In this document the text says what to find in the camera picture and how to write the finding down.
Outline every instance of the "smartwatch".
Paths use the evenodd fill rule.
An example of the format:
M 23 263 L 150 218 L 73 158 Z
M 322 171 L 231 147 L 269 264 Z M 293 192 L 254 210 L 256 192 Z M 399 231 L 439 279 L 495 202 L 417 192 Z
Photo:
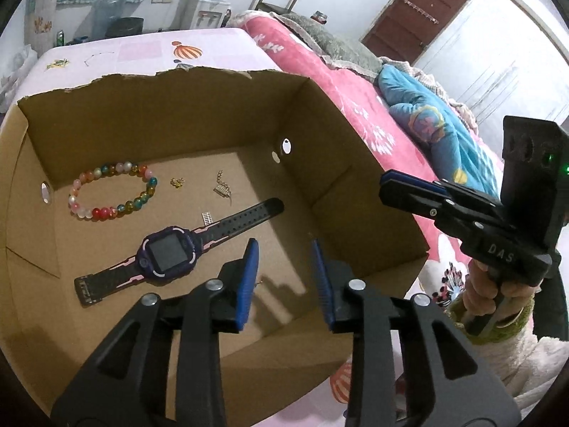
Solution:
M 94 305 L 103 297 L 140 282 L 166 284 L 190 273 L 205 252 L 284 211 L 274 197 L 242 212 L 192 231 L 179 226 L 145 237 L 135 256 L 96 274 L 75 279 L 82 305 Z

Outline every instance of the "human hand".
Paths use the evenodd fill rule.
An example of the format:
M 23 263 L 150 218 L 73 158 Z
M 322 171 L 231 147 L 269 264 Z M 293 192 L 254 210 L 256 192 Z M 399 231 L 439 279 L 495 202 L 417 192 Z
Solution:
M 498 294 L 498 286 L 488 276 L 488 266 L 472 259 L 468 264 L 468 271 L 463 293 L 466 310 L 475 316 L 494 313 L 496 304 L 493 299 Z M 517 315 L 538 289 L 539 287 L 532 288 L 519 282 L 504 282 L 500 291 L 505 297 L 510 297 L 510 301 L 500 309 L 496 320 L 501 321 Z

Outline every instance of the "bead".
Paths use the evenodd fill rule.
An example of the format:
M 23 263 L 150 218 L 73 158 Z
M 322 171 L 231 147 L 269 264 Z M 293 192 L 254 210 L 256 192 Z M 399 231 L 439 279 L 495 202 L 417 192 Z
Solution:
M 101 210 L 99 211 L 99 218 L 102 220 L 106 220 L 107 218 L 109 218 L 109 209 L 107 209 L 106 207 L 101 208 Z

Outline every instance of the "wooden door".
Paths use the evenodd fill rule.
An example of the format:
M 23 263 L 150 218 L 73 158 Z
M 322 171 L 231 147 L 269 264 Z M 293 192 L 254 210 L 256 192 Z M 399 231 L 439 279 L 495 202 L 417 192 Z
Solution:
M 376 56 L 411 64 L 468 0 L 394 0 L 363 44 Z

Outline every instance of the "black watch strap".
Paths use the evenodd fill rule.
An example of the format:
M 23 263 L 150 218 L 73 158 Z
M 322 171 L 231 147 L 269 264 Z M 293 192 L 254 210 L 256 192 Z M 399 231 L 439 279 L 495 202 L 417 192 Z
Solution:
M 284 206 L 282 200 L 273 197 L 209 226 L 194 229 L 193 232 L 200 237 L 203 252 L 207 252 L 216 245 L 281 214 Z
M 75 292 L 83 305 L 94 305 L 103 297 L 144 281 L 142 269 L 136 257 L 96 274 L 75 279 Z

